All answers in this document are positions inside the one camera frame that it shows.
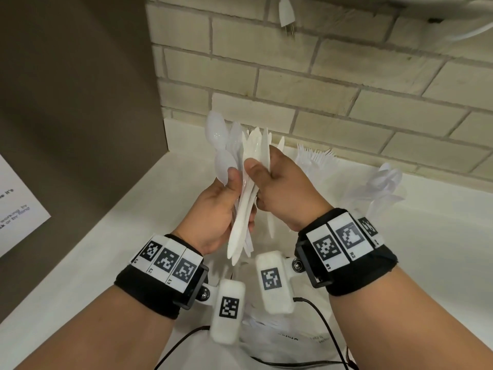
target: white countertop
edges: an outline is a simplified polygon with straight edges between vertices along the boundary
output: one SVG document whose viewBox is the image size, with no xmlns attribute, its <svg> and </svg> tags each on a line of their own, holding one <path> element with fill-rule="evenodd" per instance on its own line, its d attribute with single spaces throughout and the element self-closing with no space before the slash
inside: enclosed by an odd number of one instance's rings
<svg viewBox="0 0 493 370">
<path fill-rule="evenodd" d="M 136 248 L 152 233 L 173 230 L 212 182 L 213 152 L 205 143 L 203 129 L 167 120 L 166 131 L 171 152 L 0 324 L 0 369 L 13 369 L 110 286 Z M 331 200 L 340 195 L 345 179 L 357 179 L 371 168 L 342 161 L 340 170 L 324 192 Z M 376 223 L 386 243 L 404 270 L 493 348 L 493 195 L 411 175 L 405 175 L 403 185 L 407 200 Z M 260 214 L 254 246 L 292 254 L 295 234 L 279 224 L 279 236 L 270 240 L 264 219 Z M 212 281 L 217 280 L 217 271 L 212 272 Z M 166 350 L 184 333 L 208 324 L 209 314 L 208 308 L 198 304 L 182 312 Z M 212 343 L 205 332 L 180 346 L 166 368 L 195 370 L 197 364 L 203 369 L 239 368 L 231 350 Z"/>
</svg>

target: finger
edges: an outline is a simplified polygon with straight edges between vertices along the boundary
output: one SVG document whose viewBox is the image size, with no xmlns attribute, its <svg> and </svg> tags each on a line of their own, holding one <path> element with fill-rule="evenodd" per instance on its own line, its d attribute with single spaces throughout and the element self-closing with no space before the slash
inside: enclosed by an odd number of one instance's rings
<svg viewBox="0 0 493 370">
<path fill-rule="evenodd" d="M 232 208 L 242 193 L 242 185 L 240 172 L 234 167 L 230 167 L 228 169 L 228 182 L 218 195 L 219 201 L 228 208 Z"/>
<path fill-rule="evenodd" d="M 253 207 L 251 208 L 250 217 L 248 218 L 249 222 L 253 222 L 256 214 L 257 214 L 257 207 L 253 205 Z"/>
<path fill-rule="evenodd" d="M 265 208 L 265 203 L 260 198 L 257 198 L 257 207 L 260 210 L 267 211 Z"/>
<path fill-rule="evenodd" d="M 244 169 L 248 176 L 253 180 L 257 187 L 262 191 L 272 180 L 267 169 L 259 161 L 253 158 L 247 158 L 244 163 Z"/>
</svg>

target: white paper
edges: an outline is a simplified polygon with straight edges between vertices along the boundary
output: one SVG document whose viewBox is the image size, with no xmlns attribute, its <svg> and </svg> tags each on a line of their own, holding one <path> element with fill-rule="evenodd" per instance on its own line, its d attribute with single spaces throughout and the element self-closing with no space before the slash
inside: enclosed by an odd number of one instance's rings
<svg viewBox="0 0 493 370">
<path fill-rule="evenodd" d="M 43 205 L 0 156 L 0 257 L 49 217 Z"/>
</svg>

